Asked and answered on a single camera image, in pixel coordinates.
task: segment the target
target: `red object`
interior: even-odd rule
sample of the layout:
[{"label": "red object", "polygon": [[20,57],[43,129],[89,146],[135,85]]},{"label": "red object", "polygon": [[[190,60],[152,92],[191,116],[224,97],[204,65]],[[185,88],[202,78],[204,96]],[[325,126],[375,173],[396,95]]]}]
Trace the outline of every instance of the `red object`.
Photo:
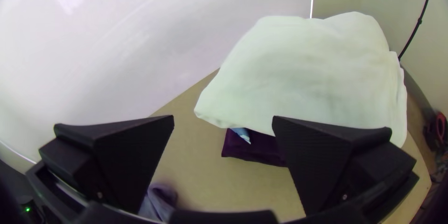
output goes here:
[{"label": "red object", "polygon": [[423,134],[425,135],[426,143],[432,151],[444,148],[448,144],[447,128],[447,118],[441,112],[438,112],[424,127]]}]

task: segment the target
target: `tabletop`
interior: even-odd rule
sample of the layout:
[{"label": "tabletop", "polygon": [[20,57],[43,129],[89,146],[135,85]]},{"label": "tabletop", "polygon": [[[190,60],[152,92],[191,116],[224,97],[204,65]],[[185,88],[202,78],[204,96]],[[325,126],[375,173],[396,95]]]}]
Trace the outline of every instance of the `tabletop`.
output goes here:
[{"label": "tabletop", "polygon": [[[175,128],[152,182],[171,185],[179,193],[179,207],[200,211],[271,209],[281,222],[305,217],[287,168],[221,157],[225,129],[197,118],[193,112],[210,74],[153,115],[174,115]],[[384,220],[408,224],[431,186],[423,158],[408,133],[404,151],[417,160],[420,177],[406,198]]]}]

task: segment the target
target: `white backdrop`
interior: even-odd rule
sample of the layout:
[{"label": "white backdrop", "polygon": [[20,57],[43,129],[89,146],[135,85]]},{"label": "white backdrop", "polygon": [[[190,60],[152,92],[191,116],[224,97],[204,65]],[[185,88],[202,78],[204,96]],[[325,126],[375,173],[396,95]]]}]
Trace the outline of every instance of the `white backdrop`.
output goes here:
[{"label": "white backdrop", "polygon": [[0,0],[0,158],[24,172],[55,123],[149,116],[256,20],[312,0]]}]

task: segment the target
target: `purple cloth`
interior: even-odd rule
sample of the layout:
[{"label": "purple cloth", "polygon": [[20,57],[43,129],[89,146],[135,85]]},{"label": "purple cloth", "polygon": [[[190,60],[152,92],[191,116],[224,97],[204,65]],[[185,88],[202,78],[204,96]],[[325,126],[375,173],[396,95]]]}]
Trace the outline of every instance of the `purple cloth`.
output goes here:
[{"label": "purple cloth", "polygon": [[250,129],[247,131],[251,144],[245,142],[231,129],[227,129],[221,156],[286,167],[285,159],[278,150],[275,137]]},{"label": "purple cloth", "polygon": [[151,184],[143,198],[139,215],[148,219],[168,222],[177,203],[177,192],[163,184]]}]

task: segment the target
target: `white towel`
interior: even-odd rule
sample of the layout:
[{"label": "white towel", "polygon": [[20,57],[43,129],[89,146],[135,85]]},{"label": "white towel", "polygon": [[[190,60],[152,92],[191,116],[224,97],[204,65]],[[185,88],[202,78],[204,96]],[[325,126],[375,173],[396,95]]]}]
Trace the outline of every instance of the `white towel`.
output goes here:
[{"label": "white towel", "polygon": [[266,17],[237,43],[203,90],[196,115],[218,127],[274,135],[274,115],[406,139],[406,88],[378,23],[357,12]]}]

